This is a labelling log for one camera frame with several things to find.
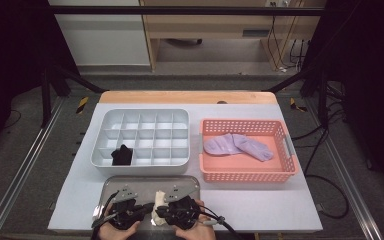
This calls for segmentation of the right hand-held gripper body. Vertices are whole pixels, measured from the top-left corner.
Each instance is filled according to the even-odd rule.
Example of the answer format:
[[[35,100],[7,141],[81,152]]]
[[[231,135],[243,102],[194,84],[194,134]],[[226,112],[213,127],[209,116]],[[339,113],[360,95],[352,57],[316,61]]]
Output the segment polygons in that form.
[[[200,207],[190,195],[198,190],[198,186],[177,186],[166,195],[165,202],[168,208],[164,218],[169,225],[174,225],[182,230],[191,229],[198,220]]]

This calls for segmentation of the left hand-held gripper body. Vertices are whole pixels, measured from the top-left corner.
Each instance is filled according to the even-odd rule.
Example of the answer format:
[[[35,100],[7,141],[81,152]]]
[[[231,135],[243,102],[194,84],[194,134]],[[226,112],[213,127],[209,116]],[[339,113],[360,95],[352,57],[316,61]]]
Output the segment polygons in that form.
[[[119,230],[129,229],[135,222],[144,219],[142,207],[136,204],[137,193],[128,185],[123,186],[112,200],[109,223]]]

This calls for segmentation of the transparent grey box lid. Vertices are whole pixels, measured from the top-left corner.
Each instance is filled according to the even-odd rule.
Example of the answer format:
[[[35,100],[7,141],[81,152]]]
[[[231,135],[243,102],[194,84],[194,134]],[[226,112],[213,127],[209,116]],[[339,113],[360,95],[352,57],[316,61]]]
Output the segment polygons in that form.
[[[109,223],[112,216],[109,210],[112,206],[112,200],[117,192],[125,185],[137,193],[136,204],[154,203],[153,212],[146,216],[139,227],[140,231],[149,232],[168,232],[172,226],[169,225],[165,218],[160,218],[156,211],[158,206],[168,206],[165,202],[166,195],[177,186],[198,186],[198,190],[190,195],[194,200],[200,198],[200,186],[196,178],[192,176],[175,176],[175,177],[132,177],[132,176],[114,176],[110,177],[103,185],[100,200],[97,206],[97,213],[94,217],[91,228],[93,234],[91,240],[98,240],[98,230],[104,223]]]

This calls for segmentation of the white compartment storage box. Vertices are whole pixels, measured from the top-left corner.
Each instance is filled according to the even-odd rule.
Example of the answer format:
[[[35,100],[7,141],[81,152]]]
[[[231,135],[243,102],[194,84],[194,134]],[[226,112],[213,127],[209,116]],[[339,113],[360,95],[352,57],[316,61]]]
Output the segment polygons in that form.
[[[108,176],[164,176],[186,171],[189,113],[183,109],[113,109],[105,113],[91,163]]]

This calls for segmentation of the purple sock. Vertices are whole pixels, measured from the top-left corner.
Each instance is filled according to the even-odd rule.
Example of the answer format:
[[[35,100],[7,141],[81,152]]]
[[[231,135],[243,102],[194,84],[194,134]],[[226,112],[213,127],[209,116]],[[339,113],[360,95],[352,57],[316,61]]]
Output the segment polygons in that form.
[[[242,152],[242,150],[235,145],[233,135],[230,133],[207,139],[203,143],[203,148],[206,153],[217,156],[235,155]]]
[[[266,144],[245,135],[234,134],[233,141],[238,149],[258,159],[259,161],[268,161],[274,156],[274,153]]]

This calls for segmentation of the pink plastic basket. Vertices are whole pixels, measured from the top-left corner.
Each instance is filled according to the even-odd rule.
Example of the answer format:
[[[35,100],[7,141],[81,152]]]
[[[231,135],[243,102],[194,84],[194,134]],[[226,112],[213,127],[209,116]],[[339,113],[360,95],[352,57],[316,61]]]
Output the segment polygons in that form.
[[[201,144],[225,134],[239,134],[268,147],[273,157],[260,161],[247,153],[217,156],[202,148],[200,169],[206,182],[285,182],[299,172],[289,132],[281,120],[203,119]]]

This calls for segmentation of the person's left hand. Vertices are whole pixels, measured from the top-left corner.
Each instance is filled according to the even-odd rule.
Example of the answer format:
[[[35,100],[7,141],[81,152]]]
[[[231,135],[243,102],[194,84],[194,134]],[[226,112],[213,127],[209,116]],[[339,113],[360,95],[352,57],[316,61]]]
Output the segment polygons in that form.
[[[137,232],[139,226],[140,221],[136,221],[127,230],[119,230],[110,223],[104,223],[98,230],[98,237],[100,240],[128,240]]]

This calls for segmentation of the person's right hand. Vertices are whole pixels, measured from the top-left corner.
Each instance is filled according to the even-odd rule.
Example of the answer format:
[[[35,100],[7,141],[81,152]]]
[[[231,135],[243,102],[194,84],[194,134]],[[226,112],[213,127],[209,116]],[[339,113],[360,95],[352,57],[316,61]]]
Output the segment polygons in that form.
[[[173,230],[177,237],[183,238],[184,240],[216,240],[213,227],[211,225],[205,225],[205,221],[210,221],[210,218],[200,214],[198,221],[191,229],[182,230],[181,228],[174,226]]]

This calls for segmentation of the black yellow striped tape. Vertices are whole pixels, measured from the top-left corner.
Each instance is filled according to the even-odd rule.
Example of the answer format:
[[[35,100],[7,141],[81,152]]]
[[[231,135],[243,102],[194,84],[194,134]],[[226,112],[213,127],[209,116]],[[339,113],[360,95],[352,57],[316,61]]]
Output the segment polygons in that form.
[[[85,108],[85,105],[87,104],[88,102],[88,99],[89,97],[83,97],[80,102],[79,102],[79,105],[76,109],[76,114],[80,114],[83,112],[84,108]]]
[[[293,110],[298,110],[300,112],[307,112],[308,111],[308,109],[306,107],[298,106],[296,104],[294,98],[290,98],[290,108],[293,109]]]

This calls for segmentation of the white cabinet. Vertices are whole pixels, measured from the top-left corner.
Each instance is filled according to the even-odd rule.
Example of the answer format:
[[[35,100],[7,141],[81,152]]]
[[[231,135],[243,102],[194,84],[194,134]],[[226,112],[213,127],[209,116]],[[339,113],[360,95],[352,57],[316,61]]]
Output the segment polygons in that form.
[[[78,66],[149,65],[140,15],[57,14]]]

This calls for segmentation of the wooden desk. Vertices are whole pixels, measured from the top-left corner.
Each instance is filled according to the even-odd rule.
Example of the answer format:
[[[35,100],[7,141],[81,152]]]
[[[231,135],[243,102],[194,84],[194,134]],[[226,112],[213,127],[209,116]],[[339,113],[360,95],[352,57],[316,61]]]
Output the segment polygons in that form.
[[[266,0],[138,0],[141,6],[266,7]],[[323,8],[327,0],[292,0],[291,8]],[[317,16],[144,15],[150,65],[162,39],[258,39],[273,70],[286,66],[293,40],[310,40]]]

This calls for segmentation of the black curtain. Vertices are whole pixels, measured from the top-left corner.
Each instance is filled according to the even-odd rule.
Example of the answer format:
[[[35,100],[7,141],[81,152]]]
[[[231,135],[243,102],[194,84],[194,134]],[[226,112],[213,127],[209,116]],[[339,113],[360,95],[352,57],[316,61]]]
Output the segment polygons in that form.
[[[78,71],[56,17],[43,10],[48,5],[48,0],[0,0],[0,132],[12,99],[40,85],[42,62],[29,37],[52,63]]]
[[[345,86],[345,109],[384,174],[384,0],[326,0],[304,66]]]

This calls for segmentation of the white power strip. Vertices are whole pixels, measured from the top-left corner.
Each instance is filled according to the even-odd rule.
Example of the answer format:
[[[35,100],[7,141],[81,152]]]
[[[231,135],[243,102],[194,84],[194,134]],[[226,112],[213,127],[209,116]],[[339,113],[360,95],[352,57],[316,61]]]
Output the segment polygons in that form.
[[[292,0],[266,0],[266,7],[281,7],[287,8],[289,7]]]

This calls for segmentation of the aluminium rail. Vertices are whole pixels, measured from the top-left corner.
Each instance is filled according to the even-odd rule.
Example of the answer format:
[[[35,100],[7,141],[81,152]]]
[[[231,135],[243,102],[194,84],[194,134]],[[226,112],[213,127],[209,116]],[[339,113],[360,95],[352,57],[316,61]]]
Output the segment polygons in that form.
[[[0,201],[0,230],[3,227],[12,207],[14,206],[36,160],[38,159],[60,113],[66,97],[57,97],[51,109],[48,122],[40,128],[21,166],[18,168],[11,184]]]
[[[338,102],[327,106],[328,127],[317,131],[319,140],[303,167],[316,209],[327,230],[337,239],[383,240],[357,181],[367,172],[364,156],[345,122]]]

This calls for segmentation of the black diagonal frame strut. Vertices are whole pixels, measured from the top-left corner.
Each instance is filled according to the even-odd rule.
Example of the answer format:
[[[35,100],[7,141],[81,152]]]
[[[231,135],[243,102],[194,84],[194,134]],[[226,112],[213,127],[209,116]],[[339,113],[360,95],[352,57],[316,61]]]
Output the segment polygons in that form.
[[[279,84],[276,84],[273,87],[265,89],[265,92],[277,93],[277,92],[281,91],[282,89],[292,85],[293,83],[296,83],[300,80],[307,79],[315,71],[316,71],[315,67],[308,67],[308,68],[301,70],[300,72],[296,73],[295,75],[287,78],[286,80],[280,82]]]
[[[61,66],[55,65],[54,69],[56,72],[62,74],[63,76],[75,81],[76,83],[84,86],[85,88],[93,91],[94,93],[104,93],[106,92],[106,89],[100,88],[91,82],[83,79],[79,74],[75,74],[73,72],[70,72],[69,70],[64,69]]]

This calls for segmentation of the black upright frame post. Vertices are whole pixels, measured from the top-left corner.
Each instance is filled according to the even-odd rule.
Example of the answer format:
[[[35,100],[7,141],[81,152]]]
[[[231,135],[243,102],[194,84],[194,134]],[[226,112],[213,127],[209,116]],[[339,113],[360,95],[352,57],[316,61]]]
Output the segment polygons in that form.
[[[326,108],[327,100],[327,78],[324,72],[320,75],[318,88],[318,119],[323,128],[328,127],[328,110]]]

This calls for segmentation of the black horizontal frame bar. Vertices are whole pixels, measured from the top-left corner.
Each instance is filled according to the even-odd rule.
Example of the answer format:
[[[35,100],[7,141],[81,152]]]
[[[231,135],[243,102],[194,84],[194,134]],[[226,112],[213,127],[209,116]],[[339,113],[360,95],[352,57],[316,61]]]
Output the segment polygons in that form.
[[[50,6],[54,14],[96,15],[239,15],[322,16],[324,8],[204,7],[204,6]]]

